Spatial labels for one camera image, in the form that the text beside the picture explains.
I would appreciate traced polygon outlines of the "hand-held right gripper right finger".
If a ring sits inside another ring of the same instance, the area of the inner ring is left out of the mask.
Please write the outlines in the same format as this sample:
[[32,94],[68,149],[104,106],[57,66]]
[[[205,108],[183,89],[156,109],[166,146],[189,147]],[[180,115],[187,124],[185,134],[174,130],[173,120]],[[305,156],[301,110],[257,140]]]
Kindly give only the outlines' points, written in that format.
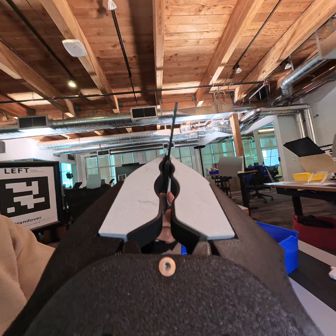
[[210,183],[174,157],[171,157],[170,165],[170,191],[174,195],[171,232],[186,248],[187,254],[192,254],[201,241],[234,238],[234,229]]

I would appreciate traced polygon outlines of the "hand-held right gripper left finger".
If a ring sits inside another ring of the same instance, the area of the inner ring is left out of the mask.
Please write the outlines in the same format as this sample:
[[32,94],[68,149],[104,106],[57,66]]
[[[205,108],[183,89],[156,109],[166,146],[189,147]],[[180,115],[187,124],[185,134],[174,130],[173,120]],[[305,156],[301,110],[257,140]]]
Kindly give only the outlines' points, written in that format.
[[140,248],[155,241],[162,231],[163,202],[155,182],[161,174],[160,155],[130,174],[113,201],[100,229],[101,237],[135,241]]

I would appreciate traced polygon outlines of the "black divider plate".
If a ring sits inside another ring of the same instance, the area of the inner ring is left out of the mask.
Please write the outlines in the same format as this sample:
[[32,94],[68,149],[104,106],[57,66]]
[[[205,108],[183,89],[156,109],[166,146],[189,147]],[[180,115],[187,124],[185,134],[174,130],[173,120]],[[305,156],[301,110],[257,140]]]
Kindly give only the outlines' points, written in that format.
[[166,194],[168,193],[168,186],[169,186],[170,154],[171,154],[171,149],[173,146],[173,135],[174,135],[174,128],[175,128],[175,121],[177,117],[177,109],[178,109],[178,103],[176,102],[175,107],[174,107],[174,112],[173,112],[169,143],[168,143],[167,152],[166,152],[165,161],[164,161],[163,191],[162,192]]

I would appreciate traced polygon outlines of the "blue plastic bin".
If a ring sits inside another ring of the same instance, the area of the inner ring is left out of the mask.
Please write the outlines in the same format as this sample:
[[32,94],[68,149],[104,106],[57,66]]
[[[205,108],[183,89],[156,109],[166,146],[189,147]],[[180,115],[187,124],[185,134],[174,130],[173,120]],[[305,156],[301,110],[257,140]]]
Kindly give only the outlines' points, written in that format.
[[173,221],[172,233],[187,252],[199,242],[209,242],[218,255],[243,266],[259,278],[280,277],[299,267],[298,233],[254,221],[222,216],[195,223]]

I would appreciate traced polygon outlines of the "person's left hand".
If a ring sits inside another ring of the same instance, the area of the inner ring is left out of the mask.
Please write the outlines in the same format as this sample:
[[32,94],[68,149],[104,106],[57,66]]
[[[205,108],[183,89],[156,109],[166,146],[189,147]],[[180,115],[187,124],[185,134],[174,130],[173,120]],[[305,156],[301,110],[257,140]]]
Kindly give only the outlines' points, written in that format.
[[159,236],[156,238],[156,241],[162,241],[164,243],[170,244],[175,241],[171,233],[171,204],[174,200],[174,195],[171,191],[169,191],[167,194],[161,193],[160,195],[166,196],[166,208],[162,217],[162,230]]

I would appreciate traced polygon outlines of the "black floor lamp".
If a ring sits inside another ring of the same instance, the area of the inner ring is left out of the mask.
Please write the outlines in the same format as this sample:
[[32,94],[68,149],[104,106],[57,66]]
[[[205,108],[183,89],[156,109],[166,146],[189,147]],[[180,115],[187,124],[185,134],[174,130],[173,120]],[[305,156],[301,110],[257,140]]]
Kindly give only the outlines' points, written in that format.
[[205,145],[198,145],[194,147],[194,156],[195,156],[195,167],[196,170],[205,178],[202,149],[205,148]]

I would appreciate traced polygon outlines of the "wooden desk with black legs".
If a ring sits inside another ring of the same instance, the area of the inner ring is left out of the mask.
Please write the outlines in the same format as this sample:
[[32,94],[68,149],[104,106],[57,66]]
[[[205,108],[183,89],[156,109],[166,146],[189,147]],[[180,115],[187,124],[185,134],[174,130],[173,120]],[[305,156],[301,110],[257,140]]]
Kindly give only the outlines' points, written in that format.
[[332,205],[335,205],[336,202],[335,184],[277,182],[266,183],[265,185],[275,188],[279,195],[291,196],[296,216],[303,216],[301,198],[324,200],[330,202]]
[[243,206],[247,208],[249,215],[251,214],[250,214],[250,203],[249,203],[250,195],[249,195],[248,188],[247,188],[247,185],[248,185],[247,176],[257,173],[257,172],[258,171],[256,169],[249,168],[247,171],[241,171],[241,172],[238,172],[237,174],[239,181],[240,181],[241,197],[242,197]]

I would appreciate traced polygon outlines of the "large paned window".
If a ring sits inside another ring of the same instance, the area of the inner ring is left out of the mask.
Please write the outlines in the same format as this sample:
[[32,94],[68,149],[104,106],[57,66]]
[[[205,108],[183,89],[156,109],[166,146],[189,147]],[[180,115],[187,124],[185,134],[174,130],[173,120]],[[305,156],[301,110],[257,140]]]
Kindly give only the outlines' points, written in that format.
[[[119,174],[116,172],[117,167],[135,163],[146,164],[165,153],[166,150],[164,149],[154,149],[142,152],[129,152],[112,155],[101,155],[97,157],[86,157],[86,175],[100,174],[101,178],[104,179],[106,183],[109,183],[111,179],[114,179],[114,183],[116,183],[119,176]],[[177,160],[186,166],[197,170],[197,163],[193,147],[189,146],[173,148],[171,149],[171,156],[174,156]]]

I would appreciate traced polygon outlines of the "black office chair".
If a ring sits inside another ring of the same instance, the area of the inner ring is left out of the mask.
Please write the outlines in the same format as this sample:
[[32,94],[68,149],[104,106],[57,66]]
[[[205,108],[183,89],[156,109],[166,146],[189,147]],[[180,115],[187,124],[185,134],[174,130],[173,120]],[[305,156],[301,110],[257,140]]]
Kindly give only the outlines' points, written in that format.
[[261,193],[262,190],[271,190],[271,187],[266,185],[267,183],[271,183],[271,178],[266,166],[258,165],[252,167],[246,174],[246,191],[249,193],[249,200],[257,198],[267,203],[266,197],[268,197],[273,201],[273,196]]

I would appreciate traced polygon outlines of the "printed tag board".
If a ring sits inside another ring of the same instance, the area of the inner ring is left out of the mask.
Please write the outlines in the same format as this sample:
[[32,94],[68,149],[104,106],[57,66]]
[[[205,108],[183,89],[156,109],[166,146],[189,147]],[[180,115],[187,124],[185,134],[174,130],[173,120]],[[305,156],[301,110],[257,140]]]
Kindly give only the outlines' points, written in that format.
[[1,215],[28,229],[63,220],[60,165],[57,161],[0,163]]

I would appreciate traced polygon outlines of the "black vent grille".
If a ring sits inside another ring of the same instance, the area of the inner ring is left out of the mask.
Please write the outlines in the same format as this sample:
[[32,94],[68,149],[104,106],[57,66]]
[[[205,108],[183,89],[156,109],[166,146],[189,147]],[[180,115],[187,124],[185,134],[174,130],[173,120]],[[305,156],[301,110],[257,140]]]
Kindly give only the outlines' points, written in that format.
[[48,128],[50,119],[47,115],[34,115],[18,118],[19,130]]
[[158,116],[156,106],[132,107],[130,109],[132,120],[142,120],[148,118],[156,118]]

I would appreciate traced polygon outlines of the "black board with wooden edge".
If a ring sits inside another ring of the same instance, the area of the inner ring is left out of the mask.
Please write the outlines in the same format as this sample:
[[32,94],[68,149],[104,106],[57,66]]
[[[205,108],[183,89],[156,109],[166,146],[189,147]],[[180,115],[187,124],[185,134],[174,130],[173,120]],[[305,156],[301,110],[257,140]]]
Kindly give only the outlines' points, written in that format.
[[309,137],[287,142],[283,146],[298,156],[298,161],[304,169],[304,172],[336,173],[336,163],[334,159],[317,146]]

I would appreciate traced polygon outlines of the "red plastic bin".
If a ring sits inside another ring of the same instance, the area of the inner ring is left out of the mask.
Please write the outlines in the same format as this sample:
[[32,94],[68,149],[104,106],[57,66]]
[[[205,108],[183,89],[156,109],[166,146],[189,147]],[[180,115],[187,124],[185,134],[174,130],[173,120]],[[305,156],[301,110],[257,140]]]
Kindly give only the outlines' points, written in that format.
[[319,249],[336,250],[336,220],[332,217],[293,217],[293,229],[299,240]]

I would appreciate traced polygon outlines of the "white metal stand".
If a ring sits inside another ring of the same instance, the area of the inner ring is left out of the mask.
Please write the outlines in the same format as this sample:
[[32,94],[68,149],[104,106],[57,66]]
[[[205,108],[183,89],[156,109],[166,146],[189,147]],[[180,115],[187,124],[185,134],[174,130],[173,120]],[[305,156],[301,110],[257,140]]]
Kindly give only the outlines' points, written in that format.
[[328,171],[313,172],[308,179],[308,184],[327,184],[329,175]]

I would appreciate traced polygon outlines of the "white ceiling access point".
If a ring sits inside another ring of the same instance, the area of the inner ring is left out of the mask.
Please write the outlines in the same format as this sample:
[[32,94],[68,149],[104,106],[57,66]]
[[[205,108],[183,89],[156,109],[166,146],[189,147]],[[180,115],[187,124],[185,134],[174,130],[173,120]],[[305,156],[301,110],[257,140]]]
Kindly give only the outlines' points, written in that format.
[[78,39],[64,39],[62,40],[62,44],[72,57],[79,58],[87,56],[87,51],[84,45]]

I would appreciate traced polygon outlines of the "silver air duct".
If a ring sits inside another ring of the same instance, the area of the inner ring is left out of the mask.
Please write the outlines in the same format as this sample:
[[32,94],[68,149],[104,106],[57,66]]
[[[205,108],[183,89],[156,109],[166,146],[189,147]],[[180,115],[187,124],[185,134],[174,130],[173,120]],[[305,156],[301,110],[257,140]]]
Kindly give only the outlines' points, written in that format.
[[312,72],[327,60],[333,60],[336,58],[336,49],[321,55],[319,53],[309,57],[304,63],[297,67],[293,72],[287,75],[281,82],[281,97],[287,98],[293,94],[293,85],[295,82],[301,80],[304,76]]
[[[215,113],[203,115],[187,115],[181,111],[177,112],[176,123],[200,123],[212,122],[229,117],[231,114],[243,113],[242,122],[248,120],[248,114],[254,115],[276,115],[287,114],[304,111],[309,109],[308,104],[294,104],[290,106],[276,106],[276,107],[239,107],[228,113]],[[171,124],[173,119],[172,111],[162,111],[157,113],[156,118],[148,118],[142,120],[132,120],[131,113],[117,113],[109,115],[90,115],[86,117],[73,117],[67,119],[50,119],[48,128],[37,129],[18,129],[18,120],[16,123],[5,123],[1,125],[0,139],[10,140],[29,137],[47,137],[53,135],[93,132],[103,129],[113,128],[129,128],[137,126],[149,126],[157,124]]]

